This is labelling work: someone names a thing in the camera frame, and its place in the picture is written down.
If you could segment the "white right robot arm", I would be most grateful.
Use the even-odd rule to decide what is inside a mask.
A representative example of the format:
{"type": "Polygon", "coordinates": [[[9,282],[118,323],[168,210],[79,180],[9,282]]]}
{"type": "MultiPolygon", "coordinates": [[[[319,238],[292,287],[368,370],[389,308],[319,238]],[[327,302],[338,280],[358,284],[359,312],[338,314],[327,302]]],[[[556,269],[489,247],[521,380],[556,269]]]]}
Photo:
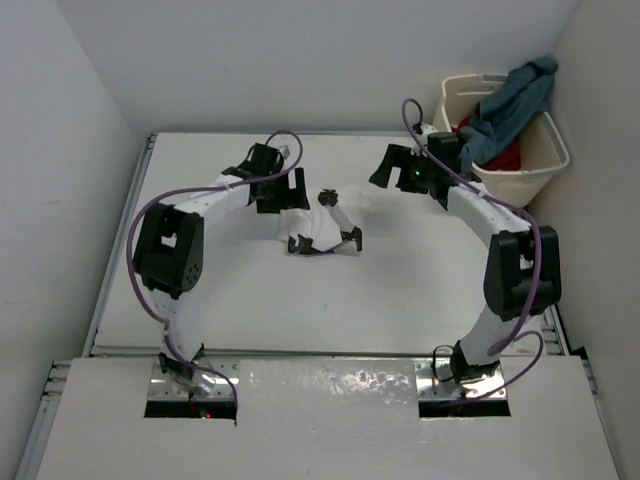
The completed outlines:
{"type": "Polygon", "coordinates": [[[461,138],[445,132],[432,133],[414,147],[391,144],[369,178],[385,188],[397,169],[400,191],[429,195],[457,215],[487,248],[485,306],[452,349],[450,370],[457,383],[494,372],[529,318],[561,297],[557,232],[539,226],[526,210],[493,197],[480,181],[463,173],[461,149],[461,138]]]}

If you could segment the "teal blue t shirt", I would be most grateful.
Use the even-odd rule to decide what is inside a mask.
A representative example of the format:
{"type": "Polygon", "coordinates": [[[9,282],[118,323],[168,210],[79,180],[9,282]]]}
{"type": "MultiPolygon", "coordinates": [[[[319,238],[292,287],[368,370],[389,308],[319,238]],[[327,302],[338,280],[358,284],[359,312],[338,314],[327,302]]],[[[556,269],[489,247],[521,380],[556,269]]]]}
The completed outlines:
{"type": "Polygon", "coordinates": [[[484,127],[499,141],[519,137],[532,118],[548,109],[557,70],[557,61],[546,56],[510,71],[502,87],[476,104],[470,126],[484,127]]]}

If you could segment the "white printed t shirt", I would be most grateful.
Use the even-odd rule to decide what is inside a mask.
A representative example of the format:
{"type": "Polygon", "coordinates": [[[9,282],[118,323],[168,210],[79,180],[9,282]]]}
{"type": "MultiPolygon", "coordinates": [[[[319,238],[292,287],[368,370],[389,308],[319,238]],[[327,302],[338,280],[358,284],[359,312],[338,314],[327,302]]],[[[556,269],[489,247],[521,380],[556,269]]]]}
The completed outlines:
{"type": "Polygon", "coordinates": [[[341,209],[334,189],[322,189],[308,209],[282,210],[276,239],[297,256],[359,255],[363,250],[363,232],[341,209]]]}

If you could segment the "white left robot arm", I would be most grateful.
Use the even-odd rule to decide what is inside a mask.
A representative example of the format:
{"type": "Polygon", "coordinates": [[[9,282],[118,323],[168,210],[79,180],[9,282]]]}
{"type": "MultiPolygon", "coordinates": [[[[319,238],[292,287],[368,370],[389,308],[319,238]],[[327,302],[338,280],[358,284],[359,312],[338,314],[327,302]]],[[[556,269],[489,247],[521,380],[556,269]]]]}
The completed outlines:
{"type": "Polygon", "coordinates": [[[245,159],[206,186],[170,190],[154,197],[134,217],[126,240],[131,285],[145,312],[162,326],[161,368],[194,383],[216,375],[200,361],[204,346],[180,313],[204,273],[206,234],[237,209],[261,213],[305,207],[304,170],[287,165],[288,149],[256,143],[245,159]]]}

